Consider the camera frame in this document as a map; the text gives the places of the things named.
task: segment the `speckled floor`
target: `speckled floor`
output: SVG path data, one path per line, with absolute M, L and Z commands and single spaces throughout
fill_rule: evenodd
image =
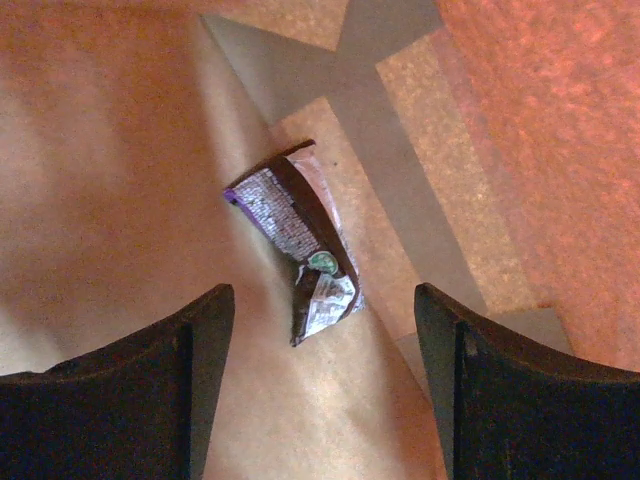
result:
M 315 28 L 303 28 L 308 3 L 300 15 L 248 4 L 207 24 L 279 144 L 318 142 L 370 305 L 408 360 L 420 281 L 493 317 L 535 308 L 485 171 L 496 150 L 437 8 L 335 3 L 344 14 L 314 7 L 341 31 L 331 41 L 300 36 Z
M 504 154 L 485 168 L 535 297 L 579 356 L 640 370 L 640 4 L 441 7 Z

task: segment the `floor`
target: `floor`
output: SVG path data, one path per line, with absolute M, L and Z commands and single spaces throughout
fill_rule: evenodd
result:
M 435 4 L 272 0 L 206 21 L 278 144 L 318 142 L 369 303 L 407 358 L 422 281 L 494 318 L 538 306 L 483 168 L 499 153 Z
M 199 19 L 0 14 L 0 371 L 44 370 L 231 283 L 205 479 L 443 478 L 430 404 L 375 309 L 289 346 L 287 269 L 221 195 L 279 145 Z M 308 108 L 343 135 L 325 101 Z M 374 209 L 362 211 L 387 222 L 350 155 L 339 168 L 354 184 L 335 193 L 365 192 Z
M 509 153 L 485 169 L 536 298 L 579 356 L 640 371 L 640 4 L 441 6 Z

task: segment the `beige floor tile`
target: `beige floor tile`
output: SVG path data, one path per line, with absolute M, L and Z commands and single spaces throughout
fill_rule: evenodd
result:
M 261 0 L 222 15 L 284 37 L 335 50 L 349 0 Z

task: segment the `trash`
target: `trash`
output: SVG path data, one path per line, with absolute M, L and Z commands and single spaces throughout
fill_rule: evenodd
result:
M 224 192 L 298 265 L 291 345 L 364 307 L 358 269 L 309 140 L 261 163 Z

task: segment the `snack wrapper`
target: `snack wrapper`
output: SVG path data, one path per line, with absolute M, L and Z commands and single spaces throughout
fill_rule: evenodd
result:
M 314 149 L 309 140 L 276 155 L 224 193 L 298 266 L 294 347 L 364 307 L 358 268 Z

